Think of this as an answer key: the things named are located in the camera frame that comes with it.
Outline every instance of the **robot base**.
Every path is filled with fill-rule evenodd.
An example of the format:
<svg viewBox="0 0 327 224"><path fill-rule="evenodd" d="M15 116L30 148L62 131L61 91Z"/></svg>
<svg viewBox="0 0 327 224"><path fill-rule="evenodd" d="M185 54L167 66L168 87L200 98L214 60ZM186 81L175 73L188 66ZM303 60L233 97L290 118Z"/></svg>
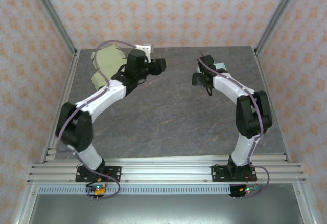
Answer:
<svg viewBox="0 0 327 224"><path fill-rule="evenodd" d="M213 182L245 182L247 180L251 182L253 181L251 177L257 180L255 168L249 165L236 166L231 156L229 156L227 165L211 166L211 176Z"/></svg>
<svg viewBox="0 0 327 224"><path fill-rule="evenodd" d="M106 174L120 182L122 168L121 166L104 166L101 170L101 173ZM105 177L101 177L89 172L84 166L77 167L77 173L75 178L76 182L96 182L99 178L101 178L103 181L107 181Z"/></svg>

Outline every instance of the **patterned wallpaper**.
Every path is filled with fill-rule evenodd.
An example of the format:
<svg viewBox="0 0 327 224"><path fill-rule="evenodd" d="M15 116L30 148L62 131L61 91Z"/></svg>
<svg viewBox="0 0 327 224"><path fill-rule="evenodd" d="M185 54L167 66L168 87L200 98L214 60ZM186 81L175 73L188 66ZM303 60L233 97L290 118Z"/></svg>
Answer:
<svg viewBox="0 0 327 224"><path fill-rule="evenodd" d="M40 161L71 55L39 0L0 0L0 219Z"/></svg>
<svg viewBox="0 0 327 224"><path fill-rule="evenodd" d="M78 48L256 46L281 0L51 0Z"/></svg>
<svg viewBox="0 0 327 224"><path fill-rule="evenodd" d="M260 60L291 157L327 220L327 0L292 2Z"/></svg>

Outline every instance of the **metal frame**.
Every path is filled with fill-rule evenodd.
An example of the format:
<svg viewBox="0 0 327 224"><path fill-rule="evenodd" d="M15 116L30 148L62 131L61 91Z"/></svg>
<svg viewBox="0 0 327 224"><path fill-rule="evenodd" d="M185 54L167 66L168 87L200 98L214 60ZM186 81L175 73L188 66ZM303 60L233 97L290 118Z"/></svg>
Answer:
<svg viewBox="0 0 327 224"><path fill-rule="evenodd" d="M264 84L265 91L266 91L267 96L268 96L269 104L272 105L271 97L270 97L270 95L269 95L268 85L267 85L267 83L266 83L266 77L265 77L265 74L264 74L264 72L263 72L263 70L262 70L262 67L261 67L261 64L260 64L260 60L259 60L259 56L257 56L257 55L255 54L255 51L254 51L254 50L253 50L253 52L254 52L254 58L255 58L255 61L256 61L257 66L258 66L258 69L259 69L259 73L260 73L260 76L261 76L262 82L263 82L263 84ZM284 144L284 147L285 147L285 152L286 152L287 160L290 161L290 162L292 162L291 152L290 152L290 150L289 150L289 148L288 148L288 145L285 143L286 138L285 138L284 134L281 132L281 128L280 128L279 123L278 123L278 120L279 120L279 119L278 119L278 116L277 116L277 114L275 113L275 110L274 110L273 108L271 109L271 112L273 113L273 115L275 116L275 118L276 118L276 120L277 120L278 129L279 129L279 131L280 131L280 134L282 135L283 144Z"/></svg>
<svg viewBox="0 0 327 224"><path fill-rule="evenodd" d="M72 59L71 59L71 64L69 66L66 78L65 78L65 84L64 87L62 88L61 91L61 95L60 95L60 101L59 104L57 106L56 109L56 116L55 116L55 120L54 123L52 125L52 129L48 135L47 138L47 147L44 149L43 151L43 156L42 156L42 163L45 162L47 155L49 154L49 152L51 151L50 148L54 148L56 145L56 139L55 139L55 129L56 129L56 125L58 123L58 119L59 119L59 115L60 115L60 109L62 107L62 105L68 101L69 99L69 93L71 91L72 88L72 84L73 84L73 79L74 79L74 74L75 74L75 70L76 70L76 66L77 66L77 62L78 62L78 58L80 56L80 49L78 49L76 51L76 54L73 55Z"/></svg>
<svg viewBox="0 0 327 224"><path fill-rule="evenodd" d="M226 165L228 155L181 156L162 158L105 159L107 165L122 166L122 184L236 184L241 182L213 182L211 166ZM54 160L32 166L28 184L78 184L75 182L77 160ZM253 164L265 166L271 183L306 181L299 163L289 163L284 154L253 156ZM256 169L260 183L267 181L263 169Z"/></svg>
<svg viewBox="0 0 327 224"><path fill-rule="evenodd" d="M256 62L265 86L267 84L262 72L259 54L262 52L269 37L281 19L291 0L282 0L275 11L267 29L265 30L258 46L254 49ZM29 223L33 208L36 202L39 188L45 184L78 185L75 182L77 160L54 160L56 153L55 124L57 123L60 107L69 98L69 93L74 79L74 73L78 62L79 51L76 51L69 35L67 34L59 16L57 15L50 0L41 0L51 20L55 24L62 39L69 51L74 53L69 71L63 87L61 100L58 105L54 126L48 137L48 147L44 151L41 164L32 166L26 189L22 195L22 201L18 208L14 223ZM292 183L299 204L304 223L320 223L317 212L313 207L311 190L306 182L306 175L303 173L302 165L291 163L290 153L285 145L287 155L266 154L255 155L254 165L266 166L271 174L271 183ZM123 186L135 185L184 185L184 186L222 186L236 182L212 182L210 166L214 164L226 164L228 156L188 156L173 158L137 158L137 159L107 159L109 165L123 166L121 184ZM267 181L265 172L257 169L259 182L264 184Z"/></svg>
<svg viewBox="0 0 327 224"><path fill-rule="evenodd" d="M76 48L74 47L74 44L69 37L68 33L66 32L65 27L63 26L54 6L50 2L50 0L41 0L41 3L43 4L44 8L46 9L51 21L57 28L62 40L64 41L67 49L74 54L76 52Z"/></svg>
<svg viewBox="0 0 327 224"><path fill-rule="evenodd" d="M146 187L154 188L184 186L206 187L225 186L241 182L213 182L211 178L211 165L226 164L227 155L219 156L181 156L168 158L127 158L106 159L108 165L121 165L121 185L124 188ZM31 219L33 208L39 188L51 184L53 187L77 187L85 183L74 181L77 172L77 160L54 160L53 156L47 157L44 164L32 166L28 177L28 186L23 195L15 224L28 223ZM306 175L300 163L290 163L284 154L254 155L254 165L263 165L270 172L271 183L292 183L299 204L304 223L314 224L317 221L312 202L308 199L310 193L307 189ZM258 183L265 184L265 172L257 168Z"/></svg>
<svg viewBox="0 0 327 224"><path fill-rule="evenodd" d="M278 25L278 22L280 21L283 13L285 12L287 6L289 5L291 0L281 0L280 4L278 5L274 15L272 16L264 34L262 35L261 39L259 40L259 43L257 47L255 48L255 54L260 55L260 53L263 51L268 39L272 35L274 29Z"/></svg>

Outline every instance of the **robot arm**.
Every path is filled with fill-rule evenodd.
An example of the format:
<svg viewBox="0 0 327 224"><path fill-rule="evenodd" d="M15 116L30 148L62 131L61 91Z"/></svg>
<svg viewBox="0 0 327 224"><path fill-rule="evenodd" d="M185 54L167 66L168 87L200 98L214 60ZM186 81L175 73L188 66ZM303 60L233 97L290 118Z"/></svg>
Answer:
<svg viewBox="0 0 327 224"><path fill-rule="evenodd" d="M222 75L232 78L230 73L222 73ZM248 94L235 83L221 76L213 77L213 87L226 95L235 105L237 104L237 99L240 96L248 96ZM248 89L251 94L254 94L254 90L245 86L244 88ZM253 136L248 139L246 136L239 134L235 150L231 154L231 158L236 166L244 166L248 164L250 150L252 146L254 146L253 144L255 143L256 145L259 141L255 140L254 138L255 137Z"/></svg>
<svg viewBox="0 0 327 224"><path fill-rule="evenodd" d="M214 60L210 55L203 56L200 59L220 75L216 75L199 63L198 72L192 76L192 85L200 85L206 89L214 88L221 91L236 105L236 126L239 136L235 150L229 157L226 169L231 180L243 181L246 174L252 175L252 168L248 164L251 162L252 154L259 141L258 135L260 134L258 115L254 110L254 104L248 92L253 95L260 110L264 133L272 125L267 94L264 91L256 92L242 84L236 85L233 82L233 77L226 69L216 68L217 65L214 64Z"/></svg>
<svg viewBox="0 0 327 224"><path fill-rule="evenodd" d="M68 118L76 112L63 131L63 143L74 150L85 165L99 173L106 173L105 162L92 145L93 122L109 106L137 88L138 83L146 79L149 74L159 75L166 69L165 59L149 59L150 46L137 46L137 48L131 50L124 71L118 71L113 75L109 85L100 88L83 101L76 104L68 102L61 108L56 136L59 135Z"/></svg>

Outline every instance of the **wire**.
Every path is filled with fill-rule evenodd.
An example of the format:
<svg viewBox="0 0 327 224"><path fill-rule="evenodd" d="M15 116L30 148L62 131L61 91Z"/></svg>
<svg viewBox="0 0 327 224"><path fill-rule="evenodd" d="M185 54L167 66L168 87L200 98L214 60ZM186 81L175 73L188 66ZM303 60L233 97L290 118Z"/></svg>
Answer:
<svg viewBox="0 0 327 224"><path fill-rule="evenodd" d="M256 185L258 185L257 182L256 182L256 180L255 180L252 176L246 174L245 177L247 177L247 179L246 179L246 186L247 186L247 184L248 184L249 178L250 178L251 180L253 180L254 183L255 183Z"/></svg>
<svg viewBox="0 0 327 224"><path fill-rule="evenodd" d="M78 168L78 167L80 167L82 164L78 164L78 165L76 165L76 169Z"/></svg>
<svg viewBox="0 0 327 224"><path fill-rule="evenodd" d="M141 85L141 84L145 83L146 80L147 80L147 78L144 78L144 79L141 79L141 80L144 80L144 81L143 82L139 82L138 85Z"/></svg>
<svg viewBox="0 0 327 224"><path fill-rule="evenodd" d="M94 184L94 183L100 183L100 182L98 182L98 181L90 182L90 183L87 183L85 186L86 187L93 187L91 185Z"/></svg>
<svg viewBox="0 0 327 224"><path fill-rule="evenodd" d="M269 185L269 182L270 182L270 175L269 175L268 170L267 170L264 166L254 166L254 165L252 165L252 163L251 163L251 156L252 156L252 154L253 154L253 151L254 151L254 149L255 149L255 146L256 146L258 140L261 139L261 137L262 137L263 134L264 134L264 126L263 126L263 123L262 123L262 118L261 118L261 114L260 114L260 110L259 110L258 104L256 103L255 98L254 98L254 96L251 94L251 92L250 92L248 89L246 89L245 86L243 86L241 83L239 83L237 80L233 79L232 77L227 77L227 76L225 76L225 75L222 75L222 74L220 74L219 72L217 72L216 70L213 70L212 68L210 68L209 66L207 66L205 63L203 63L203 61L202 61L200 58L197 59L197 60L198 60L198 61L199 61L199 62L200 62L200 63L201 63L205 68L207 68L209 71L211 71L212 73L216 74L216 75L219 76L219 77L225 78L225 79L227 79L227 80L233 82L233 83L236 84L238 87L240 87L242 90L244 90L244 92L246 92L246 93L249 95L250 99L251 99L252 102L253 102L253 105L254 105L254 108L255 108L256 114L258 115L259 126L260 126L260 134L259 134L257 137L254 138L253 146L252 146L252 148L251 148L251 150L250 150L250 153L249 153L249 155L248 155L248 165L249 165L251 168L261 168L261 169L263 169L263 170L267 173L267 184L264 186L264 188L263 188L260 192L254 194L254 195L245 196L245 197L243 197L243 198L250 198L250 197L258 196L259 194L262 194L262 192L263 192L264 190L267 189L267 187L268 187L268 185Z"/></svg>
<svg viewBox="0 0 327 224"><path fill-rule="evenodd" d="M126 65L124 64L124 65L122 65L121 67L119 67L118 70L117 70L117 73L118 73L118 72L121 72L122 69L123 69L125 66L126 66Z"/></svg>
<svg viewBox="0 0 327 224"><path fill-rule="evenodd" d="M60 131L59 131L59 135L58 135L58 140L57 140L57 150L58 150L58 145L60 144L60 140L61 140L61 137L62 137L62 135L63 135L63 132L65 131L65 129L67 128L67 126L69 125L69 123L70 123L70 121L74 118L74 116L82 109L82 108L84 108L85 106L87 106L89 103L92 103L93 101L95 101L95 100L97 100L97 99L99 99L101 96L103 96L108 90L109 90L109 87L110 87L110 84L109 84L109 81L110 81L110 79L108 79L107 77L106 77L106 75L99 69L99 66L98 66L98 61L97 61L97 53L98 53L98 51L101 49L101 47L102 46L104 46L104 45L106 45L106 44L108 44L108 43L121 43L121 44L124 44L124 45L127 45L127 46L129 46L129 47L132 47L132 48L136 48L136 46L135 45L132 45L132 44L129 44L129 43L126 43L126 42L123 42L123 41L118 41L118 40L109 40L109 41L105 41L105 42L103 42L103 43L101 43L98 47L97 47L97 49L96 49L96 52L95 52L95 55L94 55L94 61L95 61L95 67L96 67L96 69L98 69L98 72L100 73L100 75L106 80L106 82L107 82L107 84L106 84L106 86L103 88L103 90L102 90L102 92L101 93L99 93L98 95L96 95L95 97L93 97L93 98L91 98L90 100L88 100L88 101L86 101L84 104L82 104L81 106L79 106L79 107L77 107L76 109L75 109L75 111L68 117L68 119L66 120L66 122L63 124L63 126L62 126L62 128L60 129ZM116 182L117 183L117 185L118 185L118 190L117 190L117 192L115 192L114 194L111 194L111 195L107 195L107 196L104 196L104 197L102 197L102 198L100 198L100 199L107 199L107 198L110 198L110 197L114 197L114 196L116 196L119 192L120 192L120 190L121 190L121 186L120 186L120 184L119 184L119 182L115 179L115 178L113 178L113 177L111 177L111 176L108 176L108 175L105 175L105 174L101 174L101 173L99 173L99 172L96 172L96 171L94 171L94 170L92 170L91 168L89 168L84 162L83 162L83 160L79 157L79 155L78 155L78 153L75 151L75 156L77 157L77 159L81 162L81 164L83 164L83 166L88 170L88 171L90 171L91 173L93 173L93 174L96 174L96 175L99 175L99 176L102 176L102 177L105 177L105 178L107 178L107 179L109 179L109 180L112 180L112 181L114 181L114 182Z"/></svg>
<svg viewBox="0 0 327 224"><path fill-rule="evenodd" d="M206 89L207 93L209 94L209 96L213 95L213 89L212 88L206 87L205 89Z"/></svg>

